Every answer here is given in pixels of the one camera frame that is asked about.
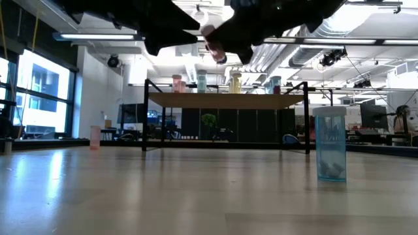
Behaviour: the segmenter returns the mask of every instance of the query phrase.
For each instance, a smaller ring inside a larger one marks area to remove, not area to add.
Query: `white wall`
[[[105,115],[117,127],[118,100],[122,98],[123,78],[90,55],[86,47],[78,49],[76,100],[73,136],[90,138],[90,127],[104,128]]]

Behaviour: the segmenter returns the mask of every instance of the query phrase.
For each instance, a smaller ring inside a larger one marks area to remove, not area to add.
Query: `potted plant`
[[[208,130],[208,139],[212,139],[212,130],[216,126],[216,117],[213,114],[205,114],[202,116],[203,125],[206,126]]]

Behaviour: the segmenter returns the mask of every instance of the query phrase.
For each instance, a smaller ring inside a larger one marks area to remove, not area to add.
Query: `computer monitor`
[[[123,123],[143,123],[144,122],[144,104],[121,104],[119,105],[118,123],[122,120],[123,109]]]
[[[372,104],[361,104],[362,127],[387,130],[386,107]]]

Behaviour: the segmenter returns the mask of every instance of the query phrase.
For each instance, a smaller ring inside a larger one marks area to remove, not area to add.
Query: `container lid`
[[[314,116],[329,117],[329,116],[345,116],[347,115],[347,108],[342,106],[327,106],[314,108],[312,110]]]

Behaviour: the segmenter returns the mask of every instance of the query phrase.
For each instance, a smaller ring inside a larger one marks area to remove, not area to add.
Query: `blue jar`
[[[345,107],[314,108],[318,179],[347,180]]]

